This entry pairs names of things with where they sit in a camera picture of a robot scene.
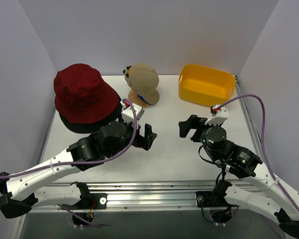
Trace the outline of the blue baseball cap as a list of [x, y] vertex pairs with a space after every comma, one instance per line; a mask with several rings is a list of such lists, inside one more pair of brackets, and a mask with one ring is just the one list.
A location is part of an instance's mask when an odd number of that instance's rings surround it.
[[150, 105], [150, 103], [148, 103], [144, 98], [143, 96], [141, 95], [137, 95], [138, 98], [140, 98], [143, 102], [145, 102], [146, 104]]

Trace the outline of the black bucket hat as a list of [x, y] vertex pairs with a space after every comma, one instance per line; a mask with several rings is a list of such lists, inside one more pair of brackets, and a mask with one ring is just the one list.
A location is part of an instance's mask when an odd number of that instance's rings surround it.
[[74, 133], [79, 134], [88, 134], [88, 133], [94, 133], [99, 130], [99, 128], [105, 126], [107, 123], [111, 121], [115, 121], [117, 119], [121, 119], [121, 111], [122, 111], [122, 105], [121, 105], [122, 99], [119, 97], [116, 108], [104, 119], [101, 119], [97, 122], [93, 123], [70, 123], [68, 119], [61, 114], [59, 114], [59, 117], [65, 127]]

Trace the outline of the beige baseball cap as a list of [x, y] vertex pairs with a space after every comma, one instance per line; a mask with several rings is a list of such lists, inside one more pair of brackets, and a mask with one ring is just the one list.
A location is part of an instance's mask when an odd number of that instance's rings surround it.
[[159, 76], [150, 64], [129, 65], [123, 70], [123, 75], [130, 89], [143, 96], [151, 106], [159, 102]]

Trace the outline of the dark red cap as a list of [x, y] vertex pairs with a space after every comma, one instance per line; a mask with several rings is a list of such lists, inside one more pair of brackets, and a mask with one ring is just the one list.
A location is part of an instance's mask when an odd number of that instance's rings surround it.
[[83, 63], [59, 71], [54, 78], [54, 92], [56, 109], [70, 123], [98, 122], [120, 104], [118, 93], [101, 73]]

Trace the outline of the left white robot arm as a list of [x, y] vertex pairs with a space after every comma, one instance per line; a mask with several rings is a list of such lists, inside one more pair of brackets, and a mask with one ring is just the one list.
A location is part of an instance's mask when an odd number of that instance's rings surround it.
[[15, 174], [2, 172], [0, 211], [5, 218], [13, 219], [42, 206], [91, 208], [94, 199], [87, 184], [76, 182], [51, 188], [48, 185], [121, 156], [130, 146], [149, 150], [156, 137], [149, 124], [145, 124], [145, 134], [140, 135], [132, 123], [112, 121], [35, 167]]

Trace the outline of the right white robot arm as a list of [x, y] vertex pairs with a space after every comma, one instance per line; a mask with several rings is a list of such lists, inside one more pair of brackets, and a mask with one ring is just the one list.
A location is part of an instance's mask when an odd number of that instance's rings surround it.
[[264, 193], [260, 196], [240, 189], [233, 183], [222, 180], [211, 192], [216, 205], [237, 205], [271, 219], [286, 234], [299, 239], [299, 192], [275, 174], [251, 150], [227, 139], [227, 132], [220, 124], [214, 124], [217, 117], [200, 118], [191, 115], [180, 121], [179, 136], [185, 138], [190, 130], [195, 133], [193, 142], [200, 142], [209, 156], [208, 163], [223, 169], [252, 184]]

